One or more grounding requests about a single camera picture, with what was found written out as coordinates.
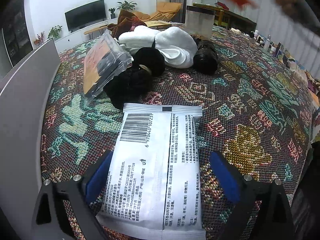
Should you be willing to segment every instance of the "potted plant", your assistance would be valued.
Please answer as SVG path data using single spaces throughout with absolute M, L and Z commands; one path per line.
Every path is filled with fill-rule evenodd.
M 49 34 L 48 34 L 48 39 L 50 39 L 52 37 L 53 40 L 55 41 L 58 38 L 60 38 L 61 27 L 62 26 L 60 26 L 60 25 L 52 27 Z
M 116 17 L 116 8 L 110 8 L 108 11 L 110 12 L 111 19 L 114 19 Z
M 133 11 L 137 5 L 137 3 L 135 2 L 127 2 L 127 1 L 124 1 L 124 3 L 123 2 L 117 2 L 117 3 L 119 4 L 119 7 L 117 8 L 118 10 L 123 9 L 127 11 Z
M 41 32 L 40 35 L 37 34 L 37 38 L 33 41 L 35 45 L 40 46 L 43 43 L 44 32 Z

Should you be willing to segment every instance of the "wooden table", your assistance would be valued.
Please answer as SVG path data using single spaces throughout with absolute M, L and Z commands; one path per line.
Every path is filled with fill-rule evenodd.
M 89 39 L 92 40 L 92 38 L 93 38 L 93 32 L 99 31 L 100 34 L 102 35 L 102 34 L 103 34 L 103 29 L 105 29 L 107 26 L 108 26 L 108 25 L 103 25 L 103 26 L 100 26 L 100 27 L 95 27 L 95 28 L 93 28 L 93 29 L 91 29 L 91 30 L 85 31 L 83 34 L 84 34 L 84 35 L 89 34 Z
M 243 33 L 249 33 L 251 31 L 254 32 L 256 29 L 257 24 L 255 22 L 236 13 L 230 12 L 229 10 L 200 3 L 193 3 L 193 6 L 216 11 L 215 17 L 218 18 L 217 26 L 222 26 L 222 19 L 226 18 L 227 24 L 224 24 L 223 26 L 226 27 L 227 30 L 235 28 L 239 29 Z

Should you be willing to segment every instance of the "wet wipe package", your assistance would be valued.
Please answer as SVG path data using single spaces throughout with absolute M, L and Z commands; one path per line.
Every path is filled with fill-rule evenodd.
M 86 105 L 114 76 L 126 70 L 131 61 L 131 55 L 106 30 L 84 59 L 83 92 Z
M 139 239 L 205 240 L 195 123 L 200 106 L 124 104 L 99 223 Z

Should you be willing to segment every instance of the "orange recliner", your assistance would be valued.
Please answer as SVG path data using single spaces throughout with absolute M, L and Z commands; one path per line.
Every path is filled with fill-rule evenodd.
M 148 21 L 170 21 L 180 10 L 182 3 L 176 2 L 158 2 L 157 11 L 151 15 L 133 11 L 133 14 L 137 16 L 143 22 Z

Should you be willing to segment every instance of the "white tv cabinet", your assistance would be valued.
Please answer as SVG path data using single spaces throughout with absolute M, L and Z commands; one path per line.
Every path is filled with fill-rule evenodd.
M 96 28 L 96 27 L 100 27 L 102 25 L 107 25 L 107 24 L 110 24 L 110 23 L 117 23 L 118 21 L 118 18 L 115 18 L 115 19 L 108 19 L 106 21 L 102 21 L 102 22 L 98 22 L 98 23 L 95 23 L 95 24 L 92 24 L 92 25 L 89 25 L 87 27 L 84 27 L 80 30 L 77 30 L 75 32 L 72 32 L 70 34 L 68 34 L 67 36 L 64 36 L 60 39 L 57 39 L 54 44 L 56 46 L 56 49 L 57 49 L 57 52 L 60 53 L 60 52 L 63 52 L 65 51 L 66 49 L 71 49 L 73 48 L 74 46 L 84 42 L 84 41 L 87 41 L 89 40 L 89 35 L 84 35 L 84 32 L 85 31 L 88 31 L 88 30 L 91 30 L 93 28 Z M 97 37 L 99 36 L 100 33 L 99 31 L 96 31 L 93 33 L 93 37 Z

